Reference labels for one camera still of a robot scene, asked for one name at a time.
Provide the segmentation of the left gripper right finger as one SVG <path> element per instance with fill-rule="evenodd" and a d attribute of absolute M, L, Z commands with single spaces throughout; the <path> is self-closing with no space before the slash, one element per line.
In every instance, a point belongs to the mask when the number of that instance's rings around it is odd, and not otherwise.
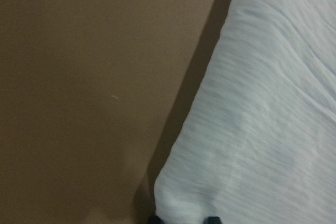
<path fill-rule="evenodd" d="M 218 216 L 209 216 L 205 219 L 205 224 L 221 224 L 221 219 Z"/>

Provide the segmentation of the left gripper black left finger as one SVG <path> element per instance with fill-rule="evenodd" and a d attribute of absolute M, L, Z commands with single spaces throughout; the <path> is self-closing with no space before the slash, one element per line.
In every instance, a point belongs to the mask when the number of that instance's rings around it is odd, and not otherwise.
<path fill-rule="evenodd" d="M 163 224 L 163 221 L 160 217 L 153 215 L 148 218 L 148 224 Z"/>

